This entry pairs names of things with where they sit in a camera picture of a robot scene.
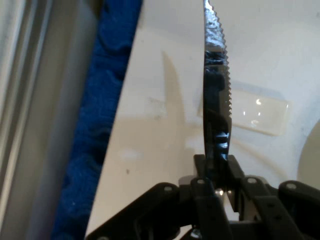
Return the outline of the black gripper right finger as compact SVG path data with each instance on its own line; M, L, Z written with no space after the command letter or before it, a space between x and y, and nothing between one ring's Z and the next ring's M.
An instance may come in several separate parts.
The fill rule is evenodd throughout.
M234 240L318 240L320 191L295 180L275 188L257 176L245 175L229 155L226 190L239 220L230 222Z

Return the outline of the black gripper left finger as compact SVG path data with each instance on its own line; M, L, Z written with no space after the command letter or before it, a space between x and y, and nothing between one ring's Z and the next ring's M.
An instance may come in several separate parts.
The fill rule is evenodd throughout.
M202 240L231 240L232 230L215 192L226 186L227 160L195 155L197 176L176 186L161 182L150 188L88 236L87 240L173 240L191 225Z

